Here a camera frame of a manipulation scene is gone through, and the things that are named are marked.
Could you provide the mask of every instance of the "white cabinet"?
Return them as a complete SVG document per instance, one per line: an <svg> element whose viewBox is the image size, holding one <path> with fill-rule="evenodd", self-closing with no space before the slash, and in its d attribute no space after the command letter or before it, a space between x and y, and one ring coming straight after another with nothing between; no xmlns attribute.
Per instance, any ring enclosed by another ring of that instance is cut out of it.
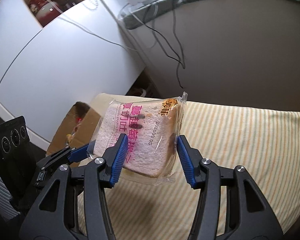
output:
<svg viewBox="0 0 300 240"><path fill-rule="evenodd" d="M0 0L0 80L40 30L42 27L23 0Z"/></svg>
<svg viewBox="0 0 300 240"><path fill-rule="evenodd" d="M0 84L5 108L23 115L27 127L48 141L76 101L89 103L102 92L123 95L144 68L136 52L65 21L67 15L110 41L130 46L102 3L93 9L93 2L77 4L44 27Z"/></svg>

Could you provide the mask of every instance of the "silver bolt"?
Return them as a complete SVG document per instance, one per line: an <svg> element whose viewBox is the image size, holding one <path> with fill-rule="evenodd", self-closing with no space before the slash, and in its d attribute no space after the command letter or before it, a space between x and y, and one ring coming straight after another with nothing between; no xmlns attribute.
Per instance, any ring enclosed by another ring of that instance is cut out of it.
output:
<svg viewBox="0 0 300 240"><path fill-rule="evenodd" d="M66 171L68 169L68 165L67 164L62 164L60 167L59 167L59 170L61 171Z"/></svg>
<svg viewBox="0 0 300 240"><path fill-rule="evenodd" d="M237 171L244 172L246 169L243 166L238 166Z"/></svg>
<svg viewBox="0 0 300 240"><path fill-rule="evenodd" d="M210 160L210 159L208 159L208 158L203 158L203 159L201 160L201 162L202 162L203 164L206 164L206 165L208 165L208 164L210 164L210 163L211 163L211 160Z"/></svg>
<svg viewBox="0 0 300 240"><path fill-rule="evenodd" d="M94 162L95 162L96 164L100 164L100 163L103 163L103 162L104 162L104 159L101 158L101 157L99 157L99 158L94 159Z"/></svg>

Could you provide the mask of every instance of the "transparent packaging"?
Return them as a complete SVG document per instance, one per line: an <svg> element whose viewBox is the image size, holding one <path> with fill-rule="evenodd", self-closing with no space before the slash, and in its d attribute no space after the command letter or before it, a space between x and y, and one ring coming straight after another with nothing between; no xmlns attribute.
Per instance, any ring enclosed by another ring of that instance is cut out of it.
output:
<svg viewBox="0 0 300 240"><path fill-rule="evenodd" d="M132 103L113 100L91 138L89 156L101 157L125 133L129 139L128 153L120 177L148 185L174 182L176 138L186 99L184 92L182 97L161 100Z"/></svg>

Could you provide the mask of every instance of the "gray striped fabric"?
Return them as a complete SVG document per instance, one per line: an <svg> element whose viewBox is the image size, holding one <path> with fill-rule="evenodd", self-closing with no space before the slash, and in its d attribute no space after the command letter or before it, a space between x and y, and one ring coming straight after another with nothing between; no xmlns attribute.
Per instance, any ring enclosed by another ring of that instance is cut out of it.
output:
<svg viewBox="0 0 300 240"><path fill-rule="evenodd" d="M100 94L92 107L103 114L109 97L124 103L147 100ZM300 215L300 112L188 102L182 123L181 134L203 157L219 166L247 168L286 232ZM175 165L179 173L174 184L149 186L120 179L106 190L118 240L187 239L199 190L186 183L178 158ZM86 232L82 196L78 213ZM225 226L225 196L223 188L218 234Z"/></svg>
<svg viewBox="0 0 300 240"><path fill-rule="evenodd" d="M19 214L9 202L11 195L0 178L0 215L5 219L11 219Z"/></svg>

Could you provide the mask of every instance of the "packaged bread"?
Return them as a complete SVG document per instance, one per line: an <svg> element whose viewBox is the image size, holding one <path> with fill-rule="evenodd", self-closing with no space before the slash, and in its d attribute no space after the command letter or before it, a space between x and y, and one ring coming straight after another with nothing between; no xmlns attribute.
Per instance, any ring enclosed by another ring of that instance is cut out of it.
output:
<svg viewBox="0 0 300 240"><path fill-rule="evenodd" d="M175 163L187 94L182 97L133 103L113 100L95 132L94 157L114 146L119 135L128 136L123 167L149 178L169 176Z"/></svg>

